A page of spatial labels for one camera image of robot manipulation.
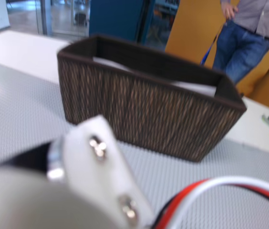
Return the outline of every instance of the textured table surface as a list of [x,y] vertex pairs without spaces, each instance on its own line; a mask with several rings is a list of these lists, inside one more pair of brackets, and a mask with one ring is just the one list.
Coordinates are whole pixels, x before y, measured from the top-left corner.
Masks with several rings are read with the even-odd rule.
[[[0,161],[71,127],[57,84],[0,65]],[[229,140],[199,164],[119,145],[155,211],[184,186],[207,177],[238,175],[269,182],[269,153]],[[268,229],[269,202],[237,187],[217,187],[193,204],[181,228]]]

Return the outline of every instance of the cable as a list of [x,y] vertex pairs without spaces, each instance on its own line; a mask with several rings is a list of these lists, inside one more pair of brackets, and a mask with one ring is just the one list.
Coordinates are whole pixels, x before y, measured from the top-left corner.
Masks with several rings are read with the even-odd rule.
[[200,62],[200,65],[205,65],[205,62],[206,62],[206,60],[207,60],[207,57],[209,56],[210,51],[211,51],[211,49],[212,49],[212,47],[213,47],[213,45],[214,45],[214,43],[215,43],[217,37],[219,36],[219,33],[220,33],[222,27],[223,27],[223,25],[220,27],[220,29],[219,29],[218,32],[216,33],[216,36],[215,36],[215,38],[214,38],[214,40],[213,40],[213,42],[212,42],[210,48],[207,50],[206,54],[205,54],[204,57],[202,58],[202,60],[201,60],[201,62]]
[[157,218],[155,219],[153,225],[151,226],[151,229],[155,229],[155,227],[157,226],[157,224],[159,223],[160,219],[162,218],[162,216],[164,215],[164,213],[167,210],[167,207],[170,205],[170,203],[173,201],[173,199],[176,197],[173,196],[172,198],[170,198],[169,201],[167,201],[167,203],[162,207],[162,209],[159,211],[159,214],[157,216]]
[[219,177],[196,182],[182,190],[169,204],[156,229],[175,229],[191,204],[208,189],[219,185],[244,187],[269,198],[269,183],[249,177]]

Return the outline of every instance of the red wire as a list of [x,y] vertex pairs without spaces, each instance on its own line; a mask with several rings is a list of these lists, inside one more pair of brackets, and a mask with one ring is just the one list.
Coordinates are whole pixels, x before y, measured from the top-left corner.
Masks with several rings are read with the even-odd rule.
[[[176,211],[179,204],[182,202],[184,197],[186,197],[193,189],[195,189],[200,184],[204,183],[208,179],[198,181],[194,184],[189,185],[185,189],[183,189],[172,201],[172,203],[168,206],[166,213],[163,215],[163,217],[160,219],[159,223],[156,225],[156,229],[165,229],[168,225],[171,217],[173,216],[174,212]],[[248,185],[235,185],[238,187],[244,187],[247,189],[250,189],[252,191],[258,192],[266,197],[269,198],[269,191],[255,187],[255,186],[248,186]]]
[[193,189],[195,189],[198,185],[202,184],[206,180],[201,180],[194,184],[191,184],[187,186],[185,189],[183,189],[181,192],[179,192],[179,194],[177,194],[177,196],[173,199],[172,203],[168,206],[166,213],[160,219],[158,225],[156,226],[156,229],[164,229],[167,226],[172,215],[174,214],[175,210],[177,209],[179,203],[183,200],[183,198]]

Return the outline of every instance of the jeans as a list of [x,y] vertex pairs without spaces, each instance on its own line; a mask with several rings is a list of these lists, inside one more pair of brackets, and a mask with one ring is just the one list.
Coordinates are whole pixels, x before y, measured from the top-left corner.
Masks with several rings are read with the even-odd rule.
[[268,39],[227,21],[217,40],[213,69],[223,71],[238,83],[258,65],[268,50]]

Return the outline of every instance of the brown basket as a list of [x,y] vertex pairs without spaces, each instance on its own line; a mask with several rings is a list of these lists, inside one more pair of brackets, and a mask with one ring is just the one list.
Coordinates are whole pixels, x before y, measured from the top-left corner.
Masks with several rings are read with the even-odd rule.
[[[94,56],[132,71],[94,62]],[[69,122],[102,114],[117,139],[186,160],[200,161],[246,111],[225,75],[127,42],[101,36],[76,42],[58,53],[58,66]],[[170,81],[213,85],[216,95]]]

